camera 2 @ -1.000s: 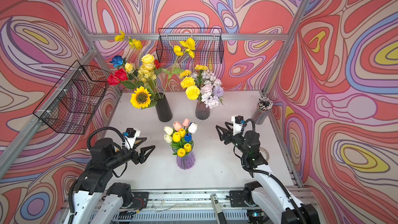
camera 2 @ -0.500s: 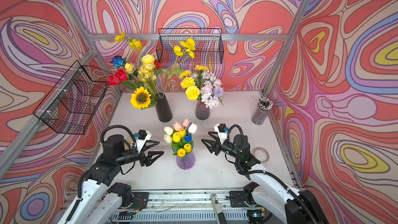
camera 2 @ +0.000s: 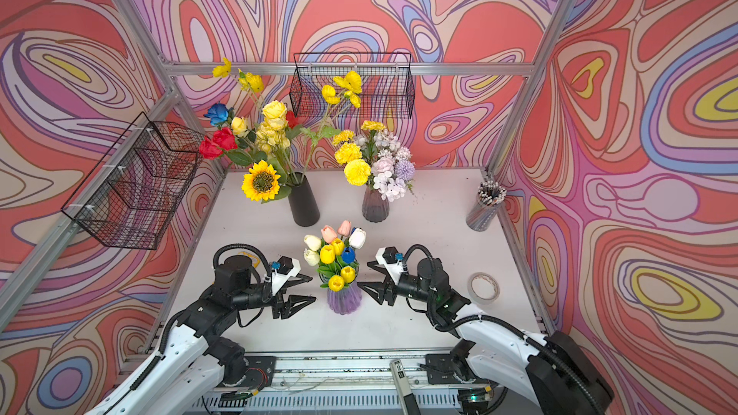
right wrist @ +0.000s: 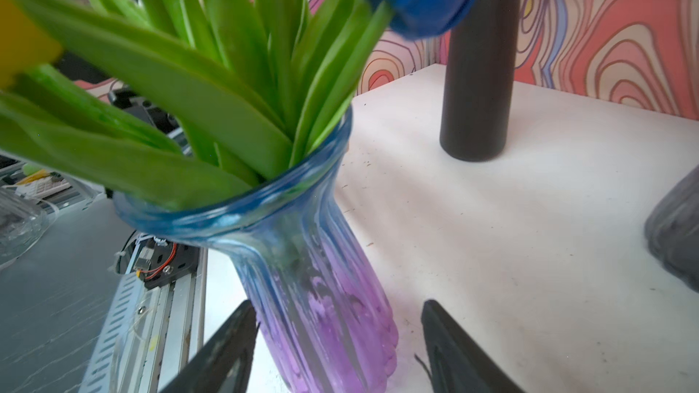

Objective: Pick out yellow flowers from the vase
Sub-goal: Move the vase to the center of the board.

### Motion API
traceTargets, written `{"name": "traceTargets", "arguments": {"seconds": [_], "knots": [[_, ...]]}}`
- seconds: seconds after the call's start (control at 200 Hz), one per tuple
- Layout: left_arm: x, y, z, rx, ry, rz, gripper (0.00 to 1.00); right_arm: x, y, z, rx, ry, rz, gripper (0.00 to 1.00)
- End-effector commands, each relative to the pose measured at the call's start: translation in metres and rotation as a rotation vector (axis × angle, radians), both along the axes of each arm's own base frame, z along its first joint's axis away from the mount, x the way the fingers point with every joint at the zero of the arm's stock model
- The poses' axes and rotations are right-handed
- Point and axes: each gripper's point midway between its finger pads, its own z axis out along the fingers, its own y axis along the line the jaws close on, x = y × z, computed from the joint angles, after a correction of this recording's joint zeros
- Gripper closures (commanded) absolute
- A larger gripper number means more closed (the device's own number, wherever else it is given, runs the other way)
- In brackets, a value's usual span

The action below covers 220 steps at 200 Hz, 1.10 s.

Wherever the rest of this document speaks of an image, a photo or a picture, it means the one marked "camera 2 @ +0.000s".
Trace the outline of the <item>purple glass tulip vase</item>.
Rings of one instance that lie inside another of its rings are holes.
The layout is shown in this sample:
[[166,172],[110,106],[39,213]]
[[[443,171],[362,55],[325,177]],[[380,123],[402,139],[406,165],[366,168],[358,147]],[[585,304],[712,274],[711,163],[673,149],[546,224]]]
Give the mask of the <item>purple glass tulip vase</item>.
[[329,308],[339,315],[354,313],[361,306],[361,294],[362,291],[355,282],[338,292],[328,290]]

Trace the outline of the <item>yellow tulip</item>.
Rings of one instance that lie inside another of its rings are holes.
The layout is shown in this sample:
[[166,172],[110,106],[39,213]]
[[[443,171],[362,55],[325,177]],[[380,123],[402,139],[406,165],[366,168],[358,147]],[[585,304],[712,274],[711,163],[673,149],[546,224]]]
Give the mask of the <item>yellow tulip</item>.
[[344,278],[340,275],[334,275],[330,280],[327,282],[328,288],[332,292],[340,292],[341,290],[344,290],[344,287],[346,286]]
[[326,265],[330,265],[334,263],[336,260],[336,253],[334,253],[334,247],[332,245],[325,245],[321,248],[320,253],[320,262]]

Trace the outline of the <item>yellow tulip front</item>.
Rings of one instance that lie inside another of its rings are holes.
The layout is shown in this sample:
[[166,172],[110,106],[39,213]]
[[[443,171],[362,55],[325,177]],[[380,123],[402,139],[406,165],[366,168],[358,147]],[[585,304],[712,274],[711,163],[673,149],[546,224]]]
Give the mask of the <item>yellow tulip front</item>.
[[341,290],[344,290],[344,287],[346,286],[344,278],[340,275],[334,275],[330,280],[327,282],[328,288],[332,292],[340,292]]

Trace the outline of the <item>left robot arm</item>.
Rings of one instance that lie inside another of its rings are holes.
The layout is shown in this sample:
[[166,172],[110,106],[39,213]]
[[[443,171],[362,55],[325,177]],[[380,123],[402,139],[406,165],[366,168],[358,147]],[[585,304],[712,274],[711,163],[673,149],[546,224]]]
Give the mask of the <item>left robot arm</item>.
[[224,335],[232,326],[246,326],[243,311],[271,309],[274,318],[286,320],[316,300],[288,294],[312,280],[298,259],[270,262],[250,244],[219,248],[213,274],[199,298],[167,320],[157,349],[91,413],[185,413],[217,386],[238,386],[247,377],[251,366],[244,348]]

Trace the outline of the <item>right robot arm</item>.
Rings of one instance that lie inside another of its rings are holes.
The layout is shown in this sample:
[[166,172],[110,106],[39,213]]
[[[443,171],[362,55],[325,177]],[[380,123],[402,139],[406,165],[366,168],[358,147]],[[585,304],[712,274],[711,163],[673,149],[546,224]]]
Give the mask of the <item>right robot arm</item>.
[[378,304],[394,305],[400,297],[421,302],[434,329],[459,340],[448,355],[446,372],[454,380],[495,382],[545,414],[604,414],[612,404],[607,379],[570,336],[527,332],[487,314],[453,288],[427,247],[381,248],[367,266],[384,275],[359,283]]

